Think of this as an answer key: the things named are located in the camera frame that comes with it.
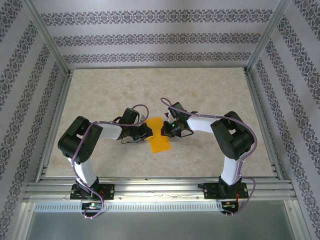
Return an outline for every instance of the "beige marble tabletop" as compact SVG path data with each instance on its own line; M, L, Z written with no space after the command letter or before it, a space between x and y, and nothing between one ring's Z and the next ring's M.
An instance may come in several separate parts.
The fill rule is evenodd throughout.
M256 133L258 147L247 158L243 176L273 176L270 161L242 68L147 68L75 70L47 177L69 177L73 172L57 148L58 140L77 116L90 121L111 121L127 107L146 104L150 118L166 119L166 97L187 111L224 115L235 111ZM143 108L137 108L142 114ZM213 134L196 131L185 138L170 138L171 150L151 153L148 141L97 143L91 161L99 177L218 177L224 155Z

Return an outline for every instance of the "orange cloth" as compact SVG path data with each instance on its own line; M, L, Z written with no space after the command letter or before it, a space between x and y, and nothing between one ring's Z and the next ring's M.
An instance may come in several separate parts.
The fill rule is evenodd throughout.
M153 133L153 137L150 137L148 139L150 143L151 152L155 154L166 150L170 150L171 146L168 137L161 136L161 128L164 125L161 117L148 118L145 122L146 125L152 129Z

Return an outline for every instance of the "damask patterned wallpaper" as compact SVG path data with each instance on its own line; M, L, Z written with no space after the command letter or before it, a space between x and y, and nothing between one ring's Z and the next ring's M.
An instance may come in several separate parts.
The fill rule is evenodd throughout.
M18 0L0 0L0 240L35 179L65 76Z
M319 19L319 1L292 1L251 75L312 239L320 239Z
M245 66L279 0L37 0L69 68Z

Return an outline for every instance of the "black mounting bracket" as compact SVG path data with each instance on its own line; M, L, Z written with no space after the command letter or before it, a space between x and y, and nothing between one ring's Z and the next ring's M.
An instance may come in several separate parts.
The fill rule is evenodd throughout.
M198 184L198 188L203 189L204 199L235 199L237 194L239 199L247 199L249 197L247 184L244 182L237 184L227 194L222 194L219 182Z
M114 184L99 184L96 190L104 200L113 200L115 196L115 185ZM91 197L86 194L78 184L73 184L70 193L71 200L100 200L95 194Z

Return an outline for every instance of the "purple wire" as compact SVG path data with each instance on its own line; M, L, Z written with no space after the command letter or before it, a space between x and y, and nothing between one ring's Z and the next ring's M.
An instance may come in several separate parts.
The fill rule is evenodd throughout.
M241 159L241 162L239 163L239 167L238 167L238 170L237 170L237 175L239 175L241 178L243 179L249 179L249 180L252 180L253 181L253 188L252 188L252 191L249 195L249 197L247 198L247 200L244 202L244 204L241 206L241 208L236 212L236 213L233 213L232 215L235 216L237 215L238 213L240 213L243 208L248 204L250 198L252 197L255 189L256 189L256 181L252 178L252 177L249 177L249 176L241 176L240 172L241 172L241 167L245 161L245 159L247 157L249 157L257 148L257 145L258 145L258 140L257 140L257 136L256 134L254 133L254 131L247 125L245 124L244 122L242 121L239 121L238 119L235 119L235 118L232 118L232 117L228 117L228 116L219 116L219 115L206 115L206 114L197 114L197 113L191 113L191 112L188 112L188 111L184 111L184 110L181 110L179 108L176 108L176 107L173 107L171 102L169 101L169 99L165 98L165 97L161 97L160 98L160 101L166 105L168 108L171 108L173 110L176 110L178 112L181 112L181 113L184 113L184 114L188 114L188 115L191 115L191 116L196 116L196 117L204 117L204 118L211 118L211 119L227 119L229 121L233 121L237 124L240 124L242 126L244 126L246 129L249 130L249 132L252 134L253 136L253 139L254 139L254 145L253 145L253 148L251 149L251 151L249 151L245 156L242 157Z
M148 107L147 107L146 105L144 105L144 104L137 104L137 105L133 106L132 109L134 109L134 108L136 108L136 107L139 107L139 106L144 107L144 108L146 109L145 119L144 119L143 121L141 121L141 122L134 123L134 124L120 124L120 123L112 122L112 121L94 121L94 122L92 122L92 123L89 125L89 127L86 129L86 131L84 132L84 134L83 134L83 136L82 136L82 139L81 139L78 147L76 148L73 157L71 158L71 167L72 167L72 170L73 170L73 172L74 172L74 174L75 174L76 180L77 180L78 182L80 182L86 189L88 189L89 191L91 191L92 193L94 193L95 195L97 195L97 196L99 197L100 201L101 201L101 209L100 209L100 211L98 211L95 215L93 215L93 216L87 216L87 215L86 215L86 211L84 211L84 213L83 213L82 215L83 215L84 218L86 218L86 219L93 219L93 218L96 218L97 216L99 216L99 215L103 212L103 210L104 210L105 202L104 202L103 197L102 197L99 193L97 193L96 191L94 191L93 189L91 189L91 188L79 177L79 175L77 174L77 171L76 171L76 168L75 168L75 159L76 159L76 157L77 157L77 155L78 155L78 153L79 153L79 151L80 151L80 149L81 149L81 146L82 146L82 144L84 143L84 141L85 141L85 139L86 139L86 137L87 137L90 129L92 128L92 126L93 126L94 124L110 124L110 125L117 125L117 126L122 126L122 127L133 127L133 126L140 126L141 124L143 124L143 123L147 120L147 118L149 117L149 109L148 109Z

